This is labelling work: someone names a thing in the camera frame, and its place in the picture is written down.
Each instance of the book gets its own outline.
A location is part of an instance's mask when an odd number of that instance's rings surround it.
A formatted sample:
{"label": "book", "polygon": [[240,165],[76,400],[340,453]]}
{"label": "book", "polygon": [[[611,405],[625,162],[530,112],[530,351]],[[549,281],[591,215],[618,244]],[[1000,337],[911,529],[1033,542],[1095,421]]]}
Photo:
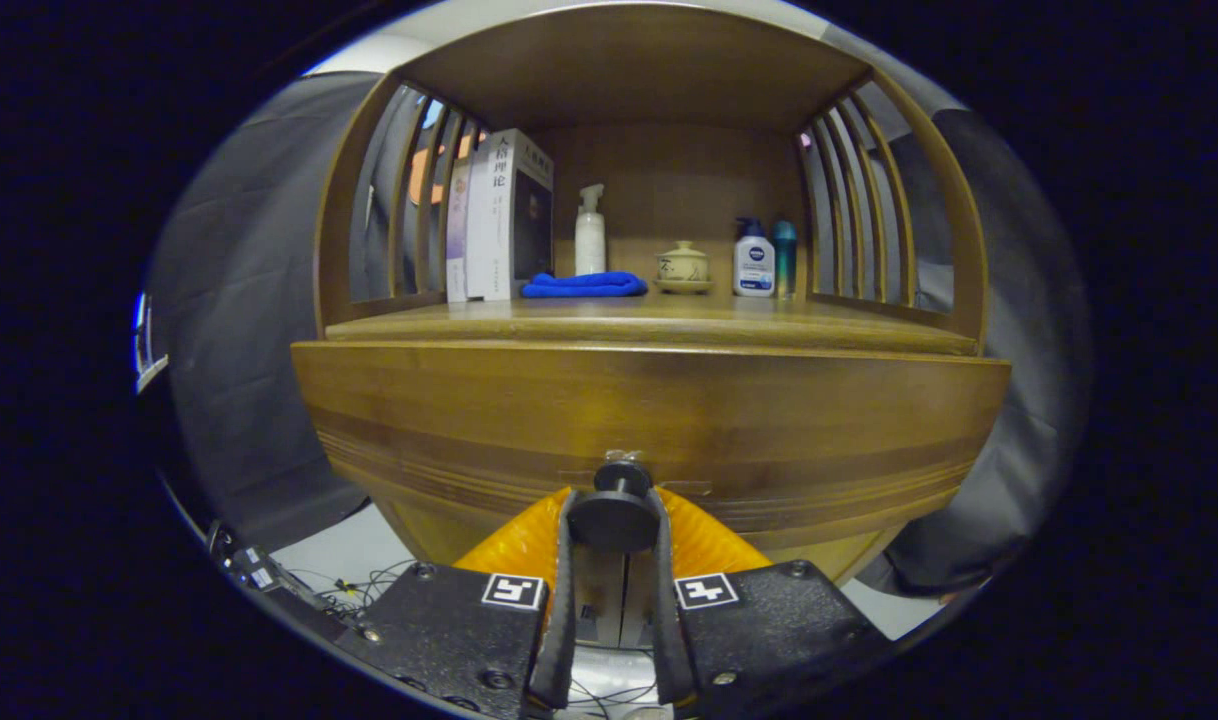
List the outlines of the book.
{"label": "book", "polygon": [[466,298],[510,300],[551,272],[555,167],[525,133],[491,133],[466,190]]}
{"label": "book", "polygon": [[449,218],[445,221],[445,292],[449,302],[466,302],[466,200],[471,160],[457,160],[449,173]]}

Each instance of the blue microfiber cloth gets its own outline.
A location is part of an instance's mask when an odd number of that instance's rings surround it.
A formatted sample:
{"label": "blue microfiber cloth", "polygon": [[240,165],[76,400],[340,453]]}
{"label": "blue microfiber cloth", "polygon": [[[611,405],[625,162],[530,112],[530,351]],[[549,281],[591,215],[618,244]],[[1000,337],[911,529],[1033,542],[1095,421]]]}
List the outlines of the blue microfiber cloth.
{"label": "blue microfiber cloth", "polygon": [[525,297],[626,297],[646,292],[649,292],[649,286],[631,273],[592,273],[572,278],[540,273],[521,288]]}

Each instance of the lotion bottle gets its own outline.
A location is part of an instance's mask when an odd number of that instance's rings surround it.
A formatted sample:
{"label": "lotion bottle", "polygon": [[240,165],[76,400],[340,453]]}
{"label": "lotion bottle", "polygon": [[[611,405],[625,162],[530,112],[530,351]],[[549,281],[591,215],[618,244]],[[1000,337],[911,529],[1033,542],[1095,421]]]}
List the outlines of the lotion bottle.
{"label": "lotion bottle", "polygon": [[596,202],[604,195],[604,184],[591,184],[581,191],[582,205],[572,224],[572,274],[605,272],[605,217],[596,213]]}
{"label": "lotion bottle", "polygon": [[742,240],[733,246],[733,292],[747,297],[773,296],[773,244],[756,218],[738,218]]}

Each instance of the wooden shelf board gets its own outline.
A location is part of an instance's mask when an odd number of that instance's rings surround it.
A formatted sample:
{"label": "wooden shelf board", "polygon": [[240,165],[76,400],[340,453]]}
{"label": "wooden shelf board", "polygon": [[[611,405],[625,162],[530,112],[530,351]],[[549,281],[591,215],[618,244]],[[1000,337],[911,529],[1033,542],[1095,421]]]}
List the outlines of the wooden shelf board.
{"label": "wooden shelf board", "polygon": [[970,337],[820,302],[682,296],[432,305],[330,325],[330,341],[602,342],[633,347],[864,350],[974,355]]}
{"label": "wooden shelf board", "polygon": [[484,29],[398,73],[495,129],[678,122],[797,132],[868,69],[759,19],[614,4]]}

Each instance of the teal bottle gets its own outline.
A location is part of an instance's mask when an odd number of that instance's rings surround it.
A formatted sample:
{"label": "teal bottle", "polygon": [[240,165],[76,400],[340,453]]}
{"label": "teal bottle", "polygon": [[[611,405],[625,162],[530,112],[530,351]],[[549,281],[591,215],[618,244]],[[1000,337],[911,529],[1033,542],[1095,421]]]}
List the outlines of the teal bottle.
{"label": "teal bottle", "polygon": [[773,257],[778,261],[773,296],[792,300],[797,296],[797,229],[788,221],[773,223]]}

